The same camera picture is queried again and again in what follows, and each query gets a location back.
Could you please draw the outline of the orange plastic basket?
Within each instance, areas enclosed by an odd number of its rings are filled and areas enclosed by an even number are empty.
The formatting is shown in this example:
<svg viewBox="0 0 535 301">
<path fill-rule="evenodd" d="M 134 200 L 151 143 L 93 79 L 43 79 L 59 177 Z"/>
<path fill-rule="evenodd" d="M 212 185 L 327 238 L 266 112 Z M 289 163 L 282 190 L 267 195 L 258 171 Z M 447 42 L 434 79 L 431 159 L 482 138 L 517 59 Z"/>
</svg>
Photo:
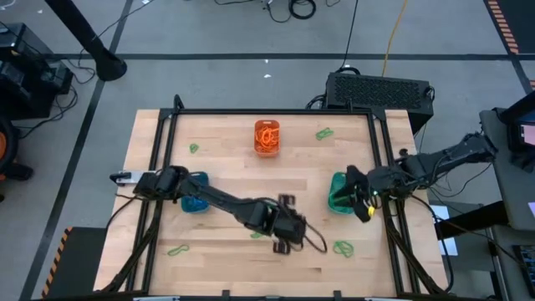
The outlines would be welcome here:
<svg viewBox="0 0 535 301">
<path fill-rule="evenodd" d="M 280 124 L 276 120 L 258 120 L 253 137 L 258 156 L 274 157 L 280 151 Z"/>
</svg>

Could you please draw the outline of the black pole stand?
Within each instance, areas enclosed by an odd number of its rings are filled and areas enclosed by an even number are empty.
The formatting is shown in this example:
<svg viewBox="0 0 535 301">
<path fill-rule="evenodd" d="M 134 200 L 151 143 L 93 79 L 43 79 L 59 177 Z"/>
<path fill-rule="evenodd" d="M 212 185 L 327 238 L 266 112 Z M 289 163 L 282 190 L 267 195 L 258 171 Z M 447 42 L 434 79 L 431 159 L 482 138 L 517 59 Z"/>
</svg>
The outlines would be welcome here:
<svg viewBox="0 0 535 301">
<path fill-rule="evenodd" d="M 95 61 L 96 74 L 103 81 L 122 77 L 127 70 L 126 63 L 112 54 L 93 30 L 87 19 L 72 0 L 44 0 L 60 21 L 79 41 Z"/>
</svg>

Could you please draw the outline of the black laptop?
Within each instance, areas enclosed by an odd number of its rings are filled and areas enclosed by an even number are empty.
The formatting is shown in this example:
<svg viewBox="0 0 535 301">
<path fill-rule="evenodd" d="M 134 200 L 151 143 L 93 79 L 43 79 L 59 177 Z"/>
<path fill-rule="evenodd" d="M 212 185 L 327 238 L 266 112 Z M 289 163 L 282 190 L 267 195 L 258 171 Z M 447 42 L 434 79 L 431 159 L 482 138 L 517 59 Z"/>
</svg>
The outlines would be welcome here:
<svg viewBox="0 0 535 301">
<path fill-rule="evenodd" d="M 535 90 L 498 115 L 506 126 L 510 162 L 524 170 L 535 170 Z"/>
</svg>

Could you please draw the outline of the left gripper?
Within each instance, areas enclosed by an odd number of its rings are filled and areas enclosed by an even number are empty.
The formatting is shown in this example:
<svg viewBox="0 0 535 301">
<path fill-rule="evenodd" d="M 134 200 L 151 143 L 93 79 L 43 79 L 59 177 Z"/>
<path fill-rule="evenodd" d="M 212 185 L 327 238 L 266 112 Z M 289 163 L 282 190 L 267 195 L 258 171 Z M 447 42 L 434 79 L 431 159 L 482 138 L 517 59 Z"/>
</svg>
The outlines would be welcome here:
<svg viewBox="0 0 535 301">
<path fill-rule="evenodd" d="M 267 199 L 267 230 L 273 237 L 273 252 L 289 255 L 295 245 L 303 246 L 306 233 L 305 217 L 295 210 L 294 195 L 279 194 L 278 199 Z"/>
</svg>

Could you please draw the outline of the black keyboard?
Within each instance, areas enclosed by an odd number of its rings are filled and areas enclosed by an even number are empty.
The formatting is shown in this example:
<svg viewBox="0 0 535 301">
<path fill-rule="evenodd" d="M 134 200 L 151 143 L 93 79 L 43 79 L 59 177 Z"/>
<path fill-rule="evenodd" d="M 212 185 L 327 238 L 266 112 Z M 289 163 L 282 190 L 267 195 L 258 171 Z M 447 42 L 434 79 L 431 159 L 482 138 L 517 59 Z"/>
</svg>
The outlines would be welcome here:
<svg viewBox="0 0 535 301">
<path fill-rule="evenodd" d="M 535 245 L 513 245 L 512 249 L 521 262 L 521 271 L 527 291 L 535 298 Z"/>
</svg>

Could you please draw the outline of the teal plastic basket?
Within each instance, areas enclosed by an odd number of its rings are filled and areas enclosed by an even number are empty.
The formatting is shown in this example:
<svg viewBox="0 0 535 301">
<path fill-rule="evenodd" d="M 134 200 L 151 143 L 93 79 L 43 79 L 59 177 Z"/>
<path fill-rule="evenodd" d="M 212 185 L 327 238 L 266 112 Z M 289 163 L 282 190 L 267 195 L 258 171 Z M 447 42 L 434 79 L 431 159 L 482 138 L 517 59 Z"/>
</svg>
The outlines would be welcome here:
<svg viewBox="0 0 535 301">
<path fill-rule="evenodd" d="M 333 174 L 329 188 L 328 207 L 329 209 L 338 214 L 350 215 L 354 213 L 351 207 L 338 207 L 334 205 L 333 194 L 342 188 L 346 182 L 345 174 L 341 171 L 337 171 Z"/>
</svg>

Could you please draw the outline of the black equipment cart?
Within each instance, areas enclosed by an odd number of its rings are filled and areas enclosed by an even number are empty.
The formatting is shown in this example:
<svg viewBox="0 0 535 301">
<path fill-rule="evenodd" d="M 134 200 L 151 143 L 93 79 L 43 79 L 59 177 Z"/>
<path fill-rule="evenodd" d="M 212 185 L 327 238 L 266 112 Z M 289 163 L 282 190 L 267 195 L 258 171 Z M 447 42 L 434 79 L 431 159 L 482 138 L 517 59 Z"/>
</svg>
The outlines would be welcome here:
<svg viewBox="0 0 535 301">
<path fill-rule="evenodd" d="M 0 23 L 0 115 L 48 117 L 54 99 L 70 90 L 73 72 L 24 23 Z"/>
</svg>

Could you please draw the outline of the black aluminium table frame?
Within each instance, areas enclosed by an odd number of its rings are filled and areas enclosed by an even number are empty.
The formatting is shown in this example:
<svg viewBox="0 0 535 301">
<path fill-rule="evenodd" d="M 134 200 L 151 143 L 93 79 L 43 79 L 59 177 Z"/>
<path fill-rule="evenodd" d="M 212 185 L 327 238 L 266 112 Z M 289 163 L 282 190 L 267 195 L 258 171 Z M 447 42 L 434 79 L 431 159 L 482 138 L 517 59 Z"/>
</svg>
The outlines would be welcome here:
<svg viewBox="0 0 535 301">
<path fill-rule="evenodd" d="M 258 120 L 280 124 L 280 151 L 260 157 L 254 150 Z M 266 237 L 252 239 L 249 230 L 226 212 L 211 209 L 187 214 L 172 202 L 162 207 L 154 248 L 136 268 L 134 288 L 152 294 L 215 296 L 328 297 L 334 292 L 350 297 L 393 297 L 413 289 L 405 262 L 393 265 L 381 212 L 366 223 L 353 215 L 329 210 L 332 175 L 348 165 L 369 171 L 385 163 L 384 132 L 394 151 L 415 151 L 407 113 L 389 110 L 384 120 L 368 115 L 303 110 L 183 110 L 176 121 L 172 143 L 158 151 L 156 135 L 167 136 L 171 122 L 157 110 L 135 116 L 125 167 L 159 169 L 164 161 L 204 171 L 213 186 L 238 197 L 296 197 L 296 208 L 311 224 L 309 241 L 300 252 L 279 255 Z M 322 140 L 315 134 L 329 127 Z M 195 154 L 190 144 L 198 144 Z M 335 241 L 354 246 L 345 258 L 333 251 Z M 167 252 L 187 244 L 190 250 L 174 257 Z"/>
</svg>

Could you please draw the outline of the blue plastic basket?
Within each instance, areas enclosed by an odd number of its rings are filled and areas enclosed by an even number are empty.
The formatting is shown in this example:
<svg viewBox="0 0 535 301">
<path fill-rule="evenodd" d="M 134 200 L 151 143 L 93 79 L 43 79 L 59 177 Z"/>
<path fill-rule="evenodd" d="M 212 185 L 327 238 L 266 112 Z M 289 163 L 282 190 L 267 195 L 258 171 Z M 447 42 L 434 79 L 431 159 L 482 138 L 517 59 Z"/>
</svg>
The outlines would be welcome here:
<svg viewBox="0 0 535 301">
<path fill-rule="evenodd" d="M 191 177 L 199 181 L 201 184 L 208 185 L 209 177 L 204 171 L 198 171 L 191 173 Z M 181 209 L 186 213 L 203 213 L 209 209 L 208 202 L 193 197 L 193 196 L 184 196 L 181 198 Z"/>
</svg>

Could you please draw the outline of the black mat with hazard stripes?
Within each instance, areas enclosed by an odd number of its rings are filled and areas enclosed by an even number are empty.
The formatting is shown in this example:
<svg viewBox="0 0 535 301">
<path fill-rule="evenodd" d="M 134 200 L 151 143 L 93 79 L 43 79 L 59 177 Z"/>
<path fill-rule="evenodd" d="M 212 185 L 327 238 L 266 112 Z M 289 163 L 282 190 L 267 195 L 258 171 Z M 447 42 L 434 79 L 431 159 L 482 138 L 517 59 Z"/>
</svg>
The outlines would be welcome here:
<svg viewBox="0 0 535 301">
<path fill-rule="evenodd" d="M 40 298 L 63 298 L 91 294 L 105 237 L 106 230 L 104 228 L 65 228 Z"/>
<path fill-rule="evenodd" d="M 506 49 L 535 55 L 535 0 L 484 0 Z"/>
</svg>

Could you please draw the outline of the black computer tower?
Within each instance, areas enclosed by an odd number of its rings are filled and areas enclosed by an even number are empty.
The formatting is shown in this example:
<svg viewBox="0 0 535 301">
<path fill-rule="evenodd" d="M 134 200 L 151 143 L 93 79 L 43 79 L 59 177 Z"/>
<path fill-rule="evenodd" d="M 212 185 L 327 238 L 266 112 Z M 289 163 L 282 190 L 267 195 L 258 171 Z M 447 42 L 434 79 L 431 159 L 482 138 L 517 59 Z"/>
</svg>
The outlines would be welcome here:
<svg viewBox="0 0 535 301">
<path fill-rule="evenodd" d="M 405 110 L 415 134 L 434 115 L 435 90 L 428 81 L 331 73 L 323 109 Z"/>
</svg>

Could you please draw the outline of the black beam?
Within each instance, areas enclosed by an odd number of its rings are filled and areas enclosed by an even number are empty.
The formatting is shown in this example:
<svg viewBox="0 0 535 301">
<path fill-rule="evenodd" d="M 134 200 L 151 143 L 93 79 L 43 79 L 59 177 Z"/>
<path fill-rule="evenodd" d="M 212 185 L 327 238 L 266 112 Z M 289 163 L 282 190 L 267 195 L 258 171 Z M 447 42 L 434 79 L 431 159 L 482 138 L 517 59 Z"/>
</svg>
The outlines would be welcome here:
<svg viewBox="0 0 535 301">
<path fill-rule="evenodd" d="M 509 225 L 509 219 L 503 201 L 494 202 L 438 222 L 435 225 L 435 230 L 437 235 L 441 235 L 443 238 L 450 238 L 497 225 Z"/>
</svg>

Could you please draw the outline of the black orange wheeled device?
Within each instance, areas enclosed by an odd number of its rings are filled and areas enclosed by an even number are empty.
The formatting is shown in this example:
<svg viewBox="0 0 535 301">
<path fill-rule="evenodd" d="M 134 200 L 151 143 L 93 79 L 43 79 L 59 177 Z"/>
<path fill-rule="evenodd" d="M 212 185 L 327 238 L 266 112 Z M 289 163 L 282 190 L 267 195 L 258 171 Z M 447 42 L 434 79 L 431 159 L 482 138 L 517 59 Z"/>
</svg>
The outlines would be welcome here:
<svg viewBox="0 0 535 301">
<path fill-rule="evenodd" d="M 0 115 L 0 181 L 27 181 L 33 168 L 17 162 L 19 130 L 6 116 Z"/>
</svg>

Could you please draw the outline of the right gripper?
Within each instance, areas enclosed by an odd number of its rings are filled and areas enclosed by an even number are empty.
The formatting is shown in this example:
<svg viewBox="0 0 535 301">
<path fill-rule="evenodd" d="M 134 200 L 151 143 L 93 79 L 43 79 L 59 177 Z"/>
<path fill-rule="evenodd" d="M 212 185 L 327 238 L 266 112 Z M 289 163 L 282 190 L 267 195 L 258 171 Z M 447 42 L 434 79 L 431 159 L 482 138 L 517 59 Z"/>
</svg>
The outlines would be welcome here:
<svg viewBox="0 0 535 301">
<path fill-rule="evenodd" d="M 393 169 L 380 166 L 364 174 L 356 166 L 346 168 L 345 191 L 352 197 L 353 210 L 363 223 L 369 222 L 368 208 L 390 208 L 389 194 L 393 187 Z"/>
</svg>

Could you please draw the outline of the silver arm base bracket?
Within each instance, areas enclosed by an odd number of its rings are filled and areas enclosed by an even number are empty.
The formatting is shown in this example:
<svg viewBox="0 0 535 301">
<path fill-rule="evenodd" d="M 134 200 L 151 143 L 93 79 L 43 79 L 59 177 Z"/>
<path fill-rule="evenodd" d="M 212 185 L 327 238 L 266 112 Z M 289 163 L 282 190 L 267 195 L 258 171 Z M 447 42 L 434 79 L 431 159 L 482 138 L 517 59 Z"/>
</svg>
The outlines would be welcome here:
<svg viewBox="0 0 535 301">
<path fill-rule="evenodd" d="M 143 171 L 120 171 L 110 175 L 110 180 L 117 186 L 137 184 L 143 175 Z"/>
</svg>

